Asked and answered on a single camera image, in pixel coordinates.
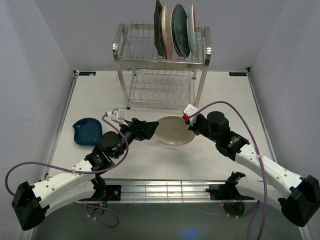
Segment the green square plate dark rim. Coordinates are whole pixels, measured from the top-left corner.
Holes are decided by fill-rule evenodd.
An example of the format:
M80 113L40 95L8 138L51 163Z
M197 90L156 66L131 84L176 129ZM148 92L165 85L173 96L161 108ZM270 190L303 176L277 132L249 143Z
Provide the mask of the green square plate dark rim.
M154 28L154 45L157 53L161 57L165 57L165 47L162 35L162 10L163 6L159 0L156 0L155 10L153 14L153 28Z

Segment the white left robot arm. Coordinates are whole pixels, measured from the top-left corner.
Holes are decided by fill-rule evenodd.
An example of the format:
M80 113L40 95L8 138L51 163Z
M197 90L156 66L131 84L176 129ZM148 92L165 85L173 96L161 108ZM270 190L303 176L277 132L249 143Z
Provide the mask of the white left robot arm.
M126 158L134 140L150 140L158 126L158 121L125 120L119 129L106 132L92 152L71 168L33 184L21 183L11 206L22 230L35 228L49 214L73 202L106 197L109 187L101 174L117 166L114 159L122 162Z

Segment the cream and pink plate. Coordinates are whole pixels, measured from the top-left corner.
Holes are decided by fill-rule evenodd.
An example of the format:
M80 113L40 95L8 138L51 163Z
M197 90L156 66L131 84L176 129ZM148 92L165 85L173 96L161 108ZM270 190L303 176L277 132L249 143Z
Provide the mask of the cream and pink plate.
M161 30L165 50L165 57L171 59L173 55L173 39L171 13L168 5L165 5L161 11Z

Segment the red and teal floral plate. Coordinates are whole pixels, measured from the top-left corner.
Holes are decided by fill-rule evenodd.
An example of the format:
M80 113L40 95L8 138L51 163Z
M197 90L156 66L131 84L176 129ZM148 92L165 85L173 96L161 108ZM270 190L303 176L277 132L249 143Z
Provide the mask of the red and teal floral plate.
M187 16L187 36L189 49L195 59L199 57L198 32L196 26L195 6L191 5Z

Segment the dark teal floral plate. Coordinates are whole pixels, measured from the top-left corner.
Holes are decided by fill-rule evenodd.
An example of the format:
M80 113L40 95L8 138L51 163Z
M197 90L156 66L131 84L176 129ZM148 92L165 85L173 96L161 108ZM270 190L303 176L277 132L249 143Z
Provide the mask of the dark teal floral plate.
M173 46L177 55L186 59L190 55L187 31L187 14L181 4L177 4L171 13L171 31Z

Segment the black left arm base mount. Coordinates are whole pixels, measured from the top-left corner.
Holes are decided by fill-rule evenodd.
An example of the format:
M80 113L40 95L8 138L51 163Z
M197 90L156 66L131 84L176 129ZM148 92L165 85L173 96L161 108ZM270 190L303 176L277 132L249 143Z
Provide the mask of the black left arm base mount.
M122 186L121 185L106 185L104 190L102 191L101 197L99 200L101 201L120 201L122 194Z

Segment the cream round plate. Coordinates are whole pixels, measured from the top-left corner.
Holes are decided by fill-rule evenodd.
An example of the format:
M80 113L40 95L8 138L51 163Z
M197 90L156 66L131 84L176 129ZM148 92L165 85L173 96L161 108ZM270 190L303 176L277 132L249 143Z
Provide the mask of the cream round plate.
M165 116L158 120L159 125L154 135L167 145L182 146L195 138L195 133L188 130L184 119L179 116Z

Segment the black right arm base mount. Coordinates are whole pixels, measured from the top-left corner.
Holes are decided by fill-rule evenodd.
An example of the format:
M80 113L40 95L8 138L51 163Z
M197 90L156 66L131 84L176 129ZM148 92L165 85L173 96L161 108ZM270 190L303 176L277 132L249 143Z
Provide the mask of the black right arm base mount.
M211 200L236 200L241 196L235 185L226 183L210 184L205 191L210 194Z

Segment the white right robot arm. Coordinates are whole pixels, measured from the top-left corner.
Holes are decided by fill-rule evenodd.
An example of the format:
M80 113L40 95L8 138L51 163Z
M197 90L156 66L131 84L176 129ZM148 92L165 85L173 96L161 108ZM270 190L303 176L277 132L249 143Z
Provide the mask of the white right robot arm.
M188 130L215 143L220 154L261 176L274 188L274 206L294 225L304 227L320 209L320 183L312 175L291 172L260 155L247 139L232 131L220 111L203 116L194 106L183 111Z

